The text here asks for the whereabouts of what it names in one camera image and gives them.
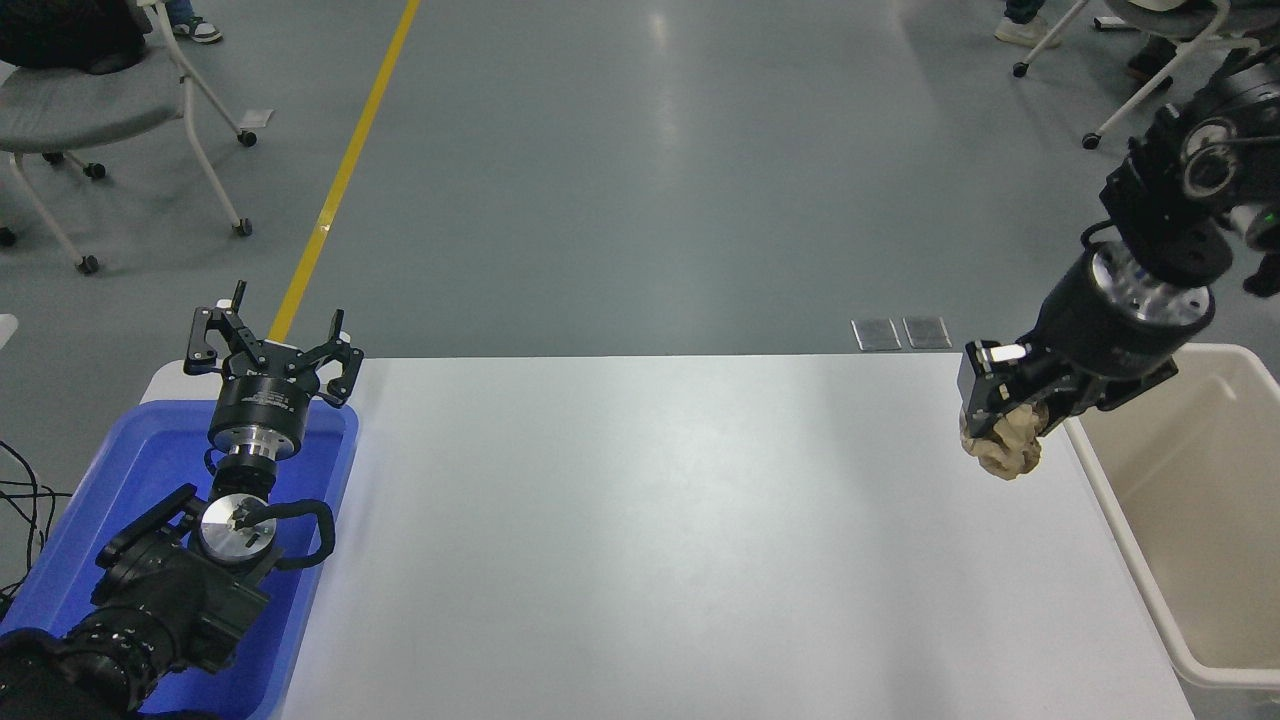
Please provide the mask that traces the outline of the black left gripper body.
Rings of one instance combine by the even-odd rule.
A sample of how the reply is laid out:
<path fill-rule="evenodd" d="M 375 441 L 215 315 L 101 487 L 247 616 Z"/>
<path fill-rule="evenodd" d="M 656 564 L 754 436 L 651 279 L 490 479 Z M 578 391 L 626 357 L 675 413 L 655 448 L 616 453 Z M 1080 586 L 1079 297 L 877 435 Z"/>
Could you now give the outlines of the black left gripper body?
<path fill-rule="evenodd" d="M 310 369 L 298 377 L 224 375 L 212 414 L 212 441 L 228 442 L 232 432 L 257 427 L 301 442 L 319 389 L 317 373 Z"/>

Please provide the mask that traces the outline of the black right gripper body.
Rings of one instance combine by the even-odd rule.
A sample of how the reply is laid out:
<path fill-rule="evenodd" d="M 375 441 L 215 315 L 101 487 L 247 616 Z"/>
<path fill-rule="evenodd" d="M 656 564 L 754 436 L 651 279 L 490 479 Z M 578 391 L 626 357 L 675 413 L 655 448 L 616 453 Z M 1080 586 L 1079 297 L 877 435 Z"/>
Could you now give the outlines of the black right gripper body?
<path fill-rule="evenodd" d="M 1083 254 L 1042 304 L 1029 340 L 1051 347 L 1047 391 L 1098 384 L 1093 407 L 1108 411 L 1174 378 L 1174 354 L 1210 320 L 1208 288 L 1153 281 L 1129 258 Z"/>

